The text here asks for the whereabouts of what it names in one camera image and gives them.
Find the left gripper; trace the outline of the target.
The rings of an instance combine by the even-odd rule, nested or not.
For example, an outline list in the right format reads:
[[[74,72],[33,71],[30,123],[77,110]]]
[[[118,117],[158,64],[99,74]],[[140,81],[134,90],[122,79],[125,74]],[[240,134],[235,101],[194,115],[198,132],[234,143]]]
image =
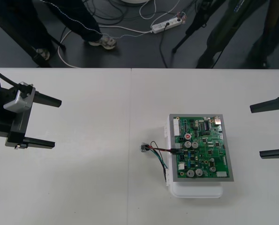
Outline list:
[[[34,103],[60,107],[62,101],[36,91],[34,87],[0,87],[0,137],[6,138],[6,146],[15,148],[52,149],[55,142],[25,137],[30,112]]]

